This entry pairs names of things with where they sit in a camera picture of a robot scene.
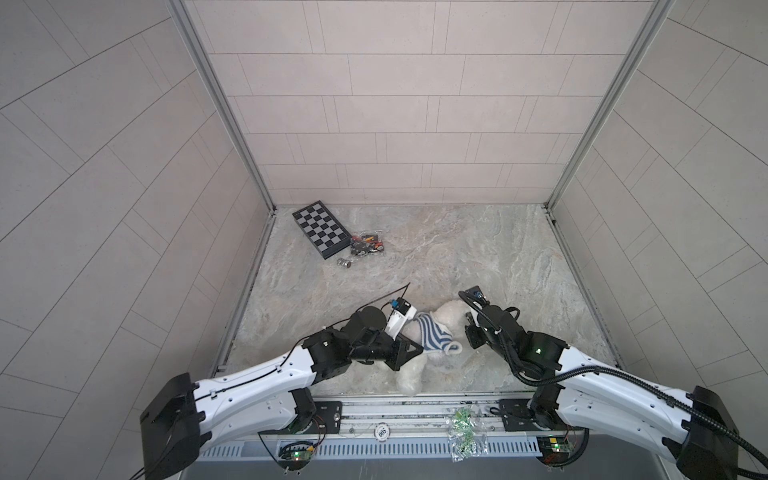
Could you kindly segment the blue white striped knit sweater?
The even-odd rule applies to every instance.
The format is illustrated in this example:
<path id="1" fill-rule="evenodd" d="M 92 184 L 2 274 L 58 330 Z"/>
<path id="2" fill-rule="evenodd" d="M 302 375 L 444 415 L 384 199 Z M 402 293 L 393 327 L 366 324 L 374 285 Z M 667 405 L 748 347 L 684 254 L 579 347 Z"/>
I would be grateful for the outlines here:
<path id="1" fill-rule="evenodd" d="M 435 321 L 430 313 L 419 312 L 414 321 L 419 326 L 421 345 L 425 351 L 442 352 L 447 356 L 462 353 L 462 344 L 454 339 L 447 327 Z"/>

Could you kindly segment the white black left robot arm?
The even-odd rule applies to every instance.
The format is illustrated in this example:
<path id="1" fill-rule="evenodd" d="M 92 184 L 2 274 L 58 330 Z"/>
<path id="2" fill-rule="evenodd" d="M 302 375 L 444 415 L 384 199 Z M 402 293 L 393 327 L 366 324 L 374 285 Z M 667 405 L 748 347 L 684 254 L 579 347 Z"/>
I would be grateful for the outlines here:
<path id="1" fill-rule="evenodd" d="M 303 431 L 317 412 L 310 386 L 344 374 L 353 363 L 397 371 L 422 353 L 401 332 L 416 313 L 404 299 L 393 301 L 390 314 L 365 306 L 254 367 L 199 381 L 188 373 L 173 377 L 140 415 L 144 465 L 136 475 L 166 479 L 220 443 Z"/>

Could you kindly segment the white fluffy teddy bear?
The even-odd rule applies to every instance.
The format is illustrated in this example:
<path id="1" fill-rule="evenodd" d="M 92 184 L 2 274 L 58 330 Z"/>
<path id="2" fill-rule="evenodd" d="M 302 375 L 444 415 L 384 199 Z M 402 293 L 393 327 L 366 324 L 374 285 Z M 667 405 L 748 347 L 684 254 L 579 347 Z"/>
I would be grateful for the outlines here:
<path id="1" fill-rule="evenodd" d="M 447 327 L 454 339 L 462 344 L 463 351 L 459 355 L 447 356 L 442 352 L 424 350 L 395 373 L 395 385 L 401 394 L 415 396 L 423 392 L 454 390 L 452 384 L 458 381 L 460 372 L 472 353 L 465 335 L 465 314 L 470 311 L 470 307 L 460 300 L 446 302 L 431 312 L 422 311 L 430 313 L 435 321 Z M 415 317 L 400 333 L 421 344 Z"/>

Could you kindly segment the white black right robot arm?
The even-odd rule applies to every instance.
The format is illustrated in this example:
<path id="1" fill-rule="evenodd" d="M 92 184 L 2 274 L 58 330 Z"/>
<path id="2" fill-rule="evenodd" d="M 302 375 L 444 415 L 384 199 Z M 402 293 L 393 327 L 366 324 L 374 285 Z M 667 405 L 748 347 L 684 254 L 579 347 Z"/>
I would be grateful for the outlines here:
<path id="1" fill-rule="evenodd" d="M 471 346 L 491 348 L 521 383 L 534 388 L 529 409 L 540 426 L 610 435 L 674 463 L 688 479 L 767 476 L 740 467 L 742 452 L 760 464 L 767 457 L 739 434 L 716 392 L 652 383 L 559 338 L 525 330 L 518 308 L 493 305 L 478 289 L 460 297 L 475 313 L 466 328 Z"/>

